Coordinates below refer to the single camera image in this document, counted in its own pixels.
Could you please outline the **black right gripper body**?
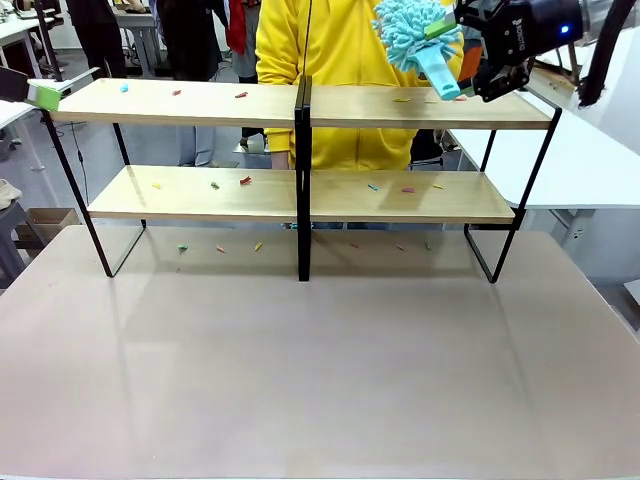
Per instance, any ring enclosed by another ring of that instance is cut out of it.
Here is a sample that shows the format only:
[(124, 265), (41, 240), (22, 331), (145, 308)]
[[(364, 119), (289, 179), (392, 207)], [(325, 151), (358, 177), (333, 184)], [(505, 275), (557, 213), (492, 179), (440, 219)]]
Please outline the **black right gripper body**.
[(583, 34), (580, 1), (502, 1), (490, 14), (483, 40), (491, 63), (520, 64)]

